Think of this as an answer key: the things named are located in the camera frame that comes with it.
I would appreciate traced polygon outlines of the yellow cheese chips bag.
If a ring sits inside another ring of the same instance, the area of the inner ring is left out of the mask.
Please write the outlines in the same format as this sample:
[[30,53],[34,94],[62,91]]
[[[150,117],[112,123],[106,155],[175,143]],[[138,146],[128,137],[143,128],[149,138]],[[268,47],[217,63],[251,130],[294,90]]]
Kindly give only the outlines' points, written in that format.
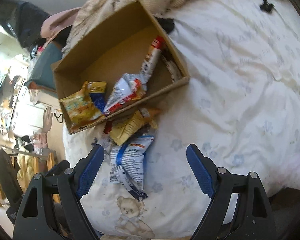
[[105,81],[85,81],[79,91],[60,100],[71,127],[81,127],[104,118],[106,86]]

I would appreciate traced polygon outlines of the brown cardboard box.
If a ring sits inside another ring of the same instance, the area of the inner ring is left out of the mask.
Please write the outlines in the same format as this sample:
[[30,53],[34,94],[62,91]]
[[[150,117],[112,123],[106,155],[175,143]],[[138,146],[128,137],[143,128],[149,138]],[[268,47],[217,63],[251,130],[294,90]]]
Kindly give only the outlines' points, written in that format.
[[181,78],[173,82],[166,64],[159,61],[148,82],[144,98],[79,128],[71,126],[66,109],[62,107],[64,122],[70,134],[132,113],[140,105],[152,105],[162,94],[187,84],[190,76],[181,55],[164,29],[140,1],[129,3],[109,16],[85,35],[61,61],[51,64],[59,99],[79,91],[85,81],[105,81],[106,96],[110,96],[116,81],[123,74],[140,71],[151,42],[157,36],[164,39],[165,49],[170,52]]

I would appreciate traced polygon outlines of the red white tall snack packet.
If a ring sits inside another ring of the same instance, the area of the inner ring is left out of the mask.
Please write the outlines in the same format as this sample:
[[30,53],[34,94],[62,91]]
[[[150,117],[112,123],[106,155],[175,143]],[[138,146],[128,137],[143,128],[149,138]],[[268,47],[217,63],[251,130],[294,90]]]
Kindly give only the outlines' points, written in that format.
[[147,83],[151,78],[154,69],[159,61],[162,48],[164,46],[164,39],[161,36],[157,36],[151,43],[148,53],[144,58],[141,65],[140,76],[142,83]]

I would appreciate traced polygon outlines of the blue white snack bag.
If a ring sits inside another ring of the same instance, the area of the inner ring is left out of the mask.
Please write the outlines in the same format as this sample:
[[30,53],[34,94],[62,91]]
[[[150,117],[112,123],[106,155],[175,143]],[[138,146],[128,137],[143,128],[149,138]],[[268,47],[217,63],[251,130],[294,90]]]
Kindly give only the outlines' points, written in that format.
[[128,139],[110,151],[110,177],[112,184],[121,184],[136,200],[148,196],[144,192],[146,154],[154,141],[154,134],[143,133]]

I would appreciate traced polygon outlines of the yellow striped snack bag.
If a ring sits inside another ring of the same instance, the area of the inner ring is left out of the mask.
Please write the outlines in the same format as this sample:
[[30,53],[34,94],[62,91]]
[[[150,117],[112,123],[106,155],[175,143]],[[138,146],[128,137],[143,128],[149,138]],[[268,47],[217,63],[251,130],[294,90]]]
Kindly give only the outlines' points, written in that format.
[[120,146],[146,126],[149,126],[151,129],[157,129],[156,116],[160,113],[161,110],[158,108],[139,108],[129,117],[113,122],[109,136],[115,144]]

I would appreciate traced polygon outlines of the wooden chair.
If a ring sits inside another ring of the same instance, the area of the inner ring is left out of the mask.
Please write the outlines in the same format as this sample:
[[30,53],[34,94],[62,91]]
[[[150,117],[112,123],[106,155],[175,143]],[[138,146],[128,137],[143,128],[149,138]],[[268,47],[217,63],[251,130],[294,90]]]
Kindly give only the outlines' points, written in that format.
[[23,193],[27,190],[32,177],[36,173],[45,174],[58,163],[55,154],[52,152],[48,154],[47,159],[19,153],[16,157],[16,161],[15,167],[19,168],[17,171],[17,181]]

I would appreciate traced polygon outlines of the red white shopping bag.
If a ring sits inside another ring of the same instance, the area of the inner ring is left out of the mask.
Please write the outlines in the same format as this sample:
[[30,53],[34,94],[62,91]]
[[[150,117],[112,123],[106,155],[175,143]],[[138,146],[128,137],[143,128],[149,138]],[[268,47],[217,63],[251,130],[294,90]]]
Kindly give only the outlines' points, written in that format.
[[53,113],[53,115],[54,115],[54,117],[55,117],[55,119],[57,120],[58,123],[60,123],[60,124],[63,123],[64,117],[63,117],[62,112],[60,112],[60,111],[55,111],[55,112]]

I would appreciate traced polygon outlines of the silver red snack bag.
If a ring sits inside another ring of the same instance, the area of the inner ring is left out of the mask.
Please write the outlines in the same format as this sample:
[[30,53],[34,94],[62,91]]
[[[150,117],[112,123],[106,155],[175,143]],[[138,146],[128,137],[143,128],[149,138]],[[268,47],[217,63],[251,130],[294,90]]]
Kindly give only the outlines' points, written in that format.
[[125,73],[115,83],[112,93],[104,107],[106,116],[126,107],[133,101],[142,99],[147,92],[147,83],[151,74],[140,72],[139,74]]

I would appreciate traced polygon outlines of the teal orange cushion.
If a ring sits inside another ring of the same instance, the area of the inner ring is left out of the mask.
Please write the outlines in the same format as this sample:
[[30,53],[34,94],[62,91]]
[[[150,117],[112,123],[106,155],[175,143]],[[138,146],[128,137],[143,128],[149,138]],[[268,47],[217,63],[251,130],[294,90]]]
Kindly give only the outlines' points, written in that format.
[[25,86],[28,89],[47,90],[50,93],[56,93],[51,65],[61,60],[61,58],[61,45],[57,42],[50,42],[30,71],[30,77],[25,82]]

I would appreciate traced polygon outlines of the white teddy print bedsheet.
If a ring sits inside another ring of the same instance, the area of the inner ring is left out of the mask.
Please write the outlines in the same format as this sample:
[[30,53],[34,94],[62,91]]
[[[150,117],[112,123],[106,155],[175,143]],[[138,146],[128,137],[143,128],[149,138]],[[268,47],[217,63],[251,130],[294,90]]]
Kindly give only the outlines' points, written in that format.
[[186,160],[196,144],[217,166],[255,171],[272,196],[300,190],[300,17],[289,0],[190,0],[168,17],[190,81],[161,102],[137,220],[156,238],[193,234],[210,198]]

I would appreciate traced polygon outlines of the pink cloth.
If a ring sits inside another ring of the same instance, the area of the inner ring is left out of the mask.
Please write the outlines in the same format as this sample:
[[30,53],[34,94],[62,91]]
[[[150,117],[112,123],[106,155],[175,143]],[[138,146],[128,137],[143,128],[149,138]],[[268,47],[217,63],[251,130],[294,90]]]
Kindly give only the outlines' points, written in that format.
[[72,8],[48,17],[42,23],[41,38],[46,39],[46,42],[52,41],[62,30],[73,25],[80,9],[80,7]]

